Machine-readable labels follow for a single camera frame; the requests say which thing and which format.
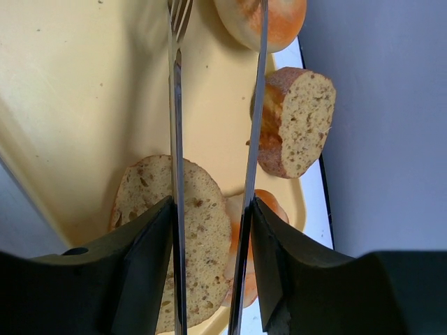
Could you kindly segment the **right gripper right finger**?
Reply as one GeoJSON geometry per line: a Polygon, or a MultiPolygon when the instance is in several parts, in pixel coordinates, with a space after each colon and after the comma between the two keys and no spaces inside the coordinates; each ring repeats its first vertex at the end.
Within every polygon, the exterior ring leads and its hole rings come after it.
{"type": "Polygon", "coordinates": [[[256,200],[251,242],[269,334],[445,334],[446,253],[379,251],[352,258],[256,200]]]}

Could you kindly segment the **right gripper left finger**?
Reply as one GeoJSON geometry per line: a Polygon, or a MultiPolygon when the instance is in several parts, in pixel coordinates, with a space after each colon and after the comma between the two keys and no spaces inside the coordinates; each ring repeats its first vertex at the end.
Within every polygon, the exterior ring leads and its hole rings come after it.
{"type": "Polygon", "coordinates": [[[61,255],[1,254],[2,334],[153,334],[172,247],[166,197],[61,255]]]}

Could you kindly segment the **glazed ring donut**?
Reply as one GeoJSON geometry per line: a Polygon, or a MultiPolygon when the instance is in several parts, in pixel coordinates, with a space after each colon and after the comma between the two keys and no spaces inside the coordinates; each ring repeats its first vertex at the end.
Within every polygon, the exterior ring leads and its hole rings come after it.
{"type": "MultiPolygon", "coordinates": [[[[218,15],[229,34],[253,51],[261,47],[261,3],[256,0],[218,0],[218,15]]],[[[268,1],[267,52],[288,47],[299,34],[307,12],[306,0],[268,1]]]]}

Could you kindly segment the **metal tongs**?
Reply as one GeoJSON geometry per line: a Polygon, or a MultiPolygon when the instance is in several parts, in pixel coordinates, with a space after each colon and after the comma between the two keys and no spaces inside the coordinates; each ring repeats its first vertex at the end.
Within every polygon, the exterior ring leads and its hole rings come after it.
{"type": "MultiPolygon", "coordinates": [[[[173,222],[173,264],[175,282],[175,333],[187,333],[186,256],[184,233],[184,162],[182,137],[182,53],[181,45],[191,15],[192,1],[168,1],[168,60],[170,95],[170,155],[172,163],[172,194],[175,204],[173,222]]],[[[249,157],[240,219],[233,292],[230,305],[229,334],[239,334],[242,324],[246,266],[251,221],[253,218],[254,186],[265,93],[265,65],[268,46],[268,2],[261,2],[261,48],[258,56],[254,113],[251,125],[249,157]]]]}

